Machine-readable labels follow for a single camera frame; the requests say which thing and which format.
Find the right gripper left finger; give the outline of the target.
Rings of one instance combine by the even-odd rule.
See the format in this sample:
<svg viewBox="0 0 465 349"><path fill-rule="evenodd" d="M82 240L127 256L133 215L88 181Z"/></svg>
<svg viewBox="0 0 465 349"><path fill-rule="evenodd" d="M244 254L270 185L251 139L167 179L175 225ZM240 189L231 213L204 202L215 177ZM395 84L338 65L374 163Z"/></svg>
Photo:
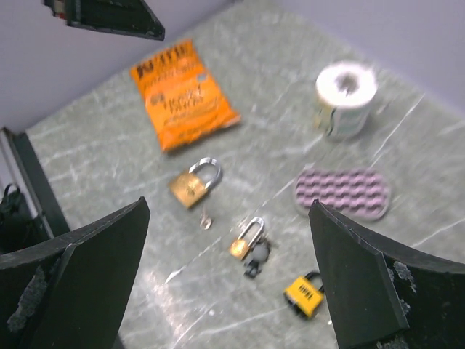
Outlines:
<svg viewBox="0 0 465 349"><path fill-rule="evenodd" d="M113 348L145 245L145 197L23 249L1 246L2 348Z"/></svg>

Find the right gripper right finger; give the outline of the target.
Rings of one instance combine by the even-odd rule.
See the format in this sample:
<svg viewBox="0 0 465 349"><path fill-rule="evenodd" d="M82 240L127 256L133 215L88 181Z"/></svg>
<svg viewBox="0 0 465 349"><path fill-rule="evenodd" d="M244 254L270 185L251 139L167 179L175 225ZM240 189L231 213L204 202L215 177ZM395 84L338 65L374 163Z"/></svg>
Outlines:
<svg viewBox="0 0 465 349"><path fill-rule="evenodd" d="M313 201L310 228L339 348L463 348L464 264Z"/></svg>

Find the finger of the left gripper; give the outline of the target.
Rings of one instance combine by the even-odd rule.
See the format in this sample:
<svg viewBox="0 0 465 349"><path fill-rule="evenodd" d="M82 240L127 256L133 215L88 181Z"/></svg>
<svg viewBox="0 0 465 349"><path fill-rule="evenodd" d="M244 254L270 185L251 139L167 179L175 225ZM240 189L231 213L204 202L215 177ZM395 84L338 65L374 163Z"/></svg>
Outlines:
<svg viewBox="0 0 465 349"><path fill-rule="evenodd" d="M144 0L43 0L65 24L89 31L163 41L165 28Z"/></svg>

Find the large brass padlock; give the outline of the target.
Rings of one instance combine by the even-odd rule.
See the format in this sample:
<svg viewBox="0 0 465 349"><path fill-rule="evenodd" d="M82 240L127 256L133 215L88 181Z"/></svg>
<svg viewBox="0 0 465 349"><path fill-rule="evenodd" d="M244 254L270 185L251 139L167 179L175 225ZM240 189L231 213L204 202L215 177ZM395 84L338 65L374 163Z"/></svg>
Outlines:
<svg viewBox="0 0 465 349"><path fill-rule="evenodd" d="M214 176L206 182L197 175L204 167L215 169ZM217 159L203 157L172 179L168 188L184 208L191 209L221 182L222 175L223 170Z"/></svg>

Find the small brass padlock with keys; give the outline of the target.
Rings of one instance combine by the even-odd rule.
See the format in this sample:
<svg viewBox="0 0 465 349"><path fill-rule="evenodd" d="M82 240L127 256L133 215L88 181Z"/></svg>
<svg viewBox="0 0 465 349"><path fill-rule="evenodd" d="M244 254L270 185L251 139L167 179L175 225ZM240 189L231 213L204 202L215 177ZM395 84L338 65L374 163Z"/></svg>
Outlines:
<svg viewBox="0 0 465 349"><path fill-rule="evenodd" d="M276 247L264 233L264 228L262 217L252 218L228 248L230 255L243 263L243 275L250 279L255 279L262 272L272 248Z"/></svg>

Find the silver key with ring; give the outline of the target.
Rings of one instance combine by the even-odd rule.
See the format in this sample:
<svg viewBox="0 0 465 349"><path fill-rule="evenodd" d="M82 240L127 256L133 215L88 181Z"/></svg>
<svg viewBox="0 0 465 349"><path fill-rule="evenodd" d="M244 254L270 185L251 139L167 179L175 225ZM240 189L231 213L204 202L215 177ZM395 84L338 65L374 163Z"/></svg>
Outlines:
<svg viewBox="0 0 465 349"><path fill-rule="evenodd" d="M208 230L211 227L212 223L212 218L206 212L203 212L201 214L200 228L202 230Z"/></svg>

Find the yellow padlock black shackle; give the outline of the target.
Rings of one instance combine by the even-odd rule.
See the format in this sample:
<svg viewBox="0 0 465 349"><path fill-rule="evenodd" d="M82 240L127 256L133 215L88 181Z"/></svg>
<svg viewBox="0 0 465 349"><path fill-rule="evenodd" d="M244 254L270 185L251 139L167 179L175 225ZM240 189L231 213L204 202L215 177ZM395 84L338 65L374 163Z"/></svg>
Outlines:
<svg viewBox="0 0 465 349"><path fill-rule="evenodd" d="M318 271L311 271L305 276L299 276L290 286L285 288L283 296L298 316L310 319L324 298L323 285L316 287L312 281L320 277Z"/></svg>

